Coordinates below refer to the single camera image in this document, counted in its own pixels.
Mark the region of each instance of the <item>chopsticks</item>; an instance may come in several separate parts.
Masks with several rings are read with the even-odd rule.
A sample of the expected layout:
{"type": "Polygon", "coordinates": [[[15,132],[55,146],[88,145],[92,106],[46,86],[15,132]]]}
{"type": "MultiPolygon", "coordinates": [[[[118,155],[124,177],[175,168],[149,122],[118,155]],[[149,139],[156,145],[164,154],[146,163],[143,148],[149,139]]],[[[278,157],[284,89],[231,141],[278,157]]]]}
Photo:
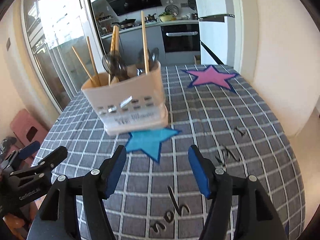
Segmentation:
{"type": "Polygon", "coordinates": [[[143,55],[144,55],[144,68],[146,74],[149,73],[149,56],[148,56],[148,46],[147,46],[147,35],[146,35],[146,25],[144,22],[143,11],[141,11],[141,23],[142,23],[142,41],[143,41],[143,55]]]}
{"type": "Polygon", "coordinates": [[[90,53],[90,58],[91,58],[93,70],[94,70],[94,73],[96,74],[96,76],[98,78],[98,85],[99,85],[99,87],[101,87],[101,82],[100,82],[99,74],[98,74],[98,71],[97,71],[97,67],[96,67],[96,64],[94,63],[94,60],[93,60],[93,54],[92,54],[92,49],[91,49],[91,45],[90,45],[89,36],[87,36],[87,44],[88,44],[88,48],[89,48],[89,53],[90,53]]]}
{"type": "MultiPolygon", "coordinates": [[[[119,52],[119,27],[117,25],[113,26],[110,52],[111,51],[119,52]]],[[[109,85],[112,85],[118,82],[119,82],[119,79],[116,76],[113,77],[113,79],[111,80],[111,75],[109,74],[109,85]]]]}
{"type": "Polygon", "coordinates": [[[84,62],[82,61],[82,59],[80,58],[78,52],[76,51],[76,48],[74,46],[72,46],[73,51],[75,52],[78,60],[80,61],[81,65],[83,66],[84,70],[86,71],[87,75],[89,76],[89,78],[91,79],[91,82],[93,83],[93,85],[95,87],[98,87],[97,83],[95,82],[95,80],[93,79],[93,77],[91,76],[89,70],[87,69],[87,67],[85,66],[84,62]]]}

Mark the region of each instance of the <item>kitchen counter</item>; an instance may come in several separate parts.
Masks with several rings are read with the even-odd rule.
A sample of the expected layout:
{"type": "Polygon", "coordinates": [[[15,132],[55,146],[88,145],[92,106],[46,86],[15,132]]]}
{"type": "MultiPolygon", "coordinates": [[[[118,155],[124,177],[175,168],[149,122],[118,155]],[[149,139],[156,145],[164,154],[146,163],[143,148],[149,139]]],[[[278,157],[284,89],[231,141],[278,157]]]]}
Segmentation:
{"type": "MultiPolygon", "coordinates": [[[[151,27],[151,26],[166,26],[166,25],[176,25],[176,24],[199,24],[199,20],[176,20],[176,21],[169,21],[169,22],[156,22],[156,23],[148,23],[146,24],[146,28],[151,27]]],[[[126,33],[130,32],[133,30],[141,29],[142,25],[132,27],[129,29],[121,30],[119,33],[126,33]]],[[[107,35],[102,36],[102,39],[111,37],[112,33],[109,33],[107,35]]]]}

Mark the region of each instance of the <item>tablecloth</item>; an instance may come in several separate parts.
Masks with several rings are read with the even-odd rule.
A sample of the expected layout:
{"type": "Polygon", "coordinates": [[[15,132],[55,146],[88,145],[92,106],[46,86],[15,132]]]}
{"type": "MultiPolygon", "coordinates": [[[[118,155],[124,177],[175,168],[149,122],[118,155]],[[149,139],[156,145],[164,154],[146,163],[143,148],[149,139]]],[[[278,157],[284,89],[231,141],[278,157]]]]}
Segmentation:
{"type": "MultiPolygon", "coordinates": [[[[228,66],[215,67],[223,73],[236,73],[228,66]]],[[[204,68],[203,65],[162,67],[168,127],[181,133],[162,143],[160,164],[143,152],[127,154],[116,192],[104,201],[116,238],[198,239],[210,201],[200,194],[189,165],[187,152],[191,144],[198,145],[203,156],[217,167],[222,167],[218,161],[222,159],[222,168],[230,175],[243,178],[256,175],[283,225],[289,221],[290,239],[297,238],[305,217],[304,189],[296,157],[281,124],[240,75],[229,80],[235,93],[214,84],[188,88],[193,77],[182,70],[204,68]],[[175,200],[168,190],[172,190],[175,200]],[[179,214],[173,201],[187,208],[182,208],[179,214]],[[170,210],[174,220],[167,223],[164,214],[170,210]]],[[[98,168],[128,139],[128,133],[108,136],[79,92],[49,131],[34,163],[62,145],[68,149],[68,158],[53,171],[52,182],[61,174],[69,178],[82,176],[98,168]]],[[[77,212],[81,236],[89,239],[80,196],[77,212]]],[[[236,214],[237,198],[233,197],[226,239],[233,239],[236,214]]]]}

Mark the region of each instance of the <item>oven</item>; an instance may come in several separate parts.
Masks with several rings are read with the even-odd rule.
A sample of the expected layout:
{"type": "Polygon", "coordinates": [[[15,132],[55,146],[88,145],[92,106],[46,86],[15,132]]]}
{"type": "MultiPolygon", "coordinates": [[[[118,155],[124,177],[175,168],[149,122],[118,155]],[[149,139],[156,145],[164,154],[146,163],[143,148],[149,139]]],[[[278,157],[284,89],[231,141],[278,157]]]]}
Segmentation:
{"type": "Polygon", "coordinates": [[[199,24],[161,26],[164,51],[200,51],[199,24]]]}

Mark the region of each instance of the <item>metal spoon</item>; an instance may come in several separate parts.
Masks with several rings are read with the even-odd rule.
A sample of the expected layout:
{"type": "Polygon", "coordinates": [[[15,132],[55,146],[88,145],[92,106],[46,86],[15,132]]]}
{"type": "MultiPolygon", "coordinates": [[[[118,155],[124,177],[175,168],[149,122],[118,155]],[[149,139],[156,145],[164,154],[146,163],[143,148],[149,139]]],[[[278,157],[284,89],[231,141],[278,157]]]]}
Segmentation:
{"type": "MultiPolygon", "coordinates": [[[[154,48],[151,52],[148,49],[148,56],[149,56],[149,69],[150,71],[155,67],[156,62],[159,59],[159,49],[154,48]]],[[[138,70],[138,76],[144,73],[144,59],[143,59],[143,49],[140,50],[138,54],[138,63],[136,64],[138,70]]]]}
{"type": "Polygon", "coordinates": [[[119,81],[129,79],[128,68],[120,53],[116,50],[109,52],[102,58],[104,69],[111,75],[116,76],[119,81]]]}

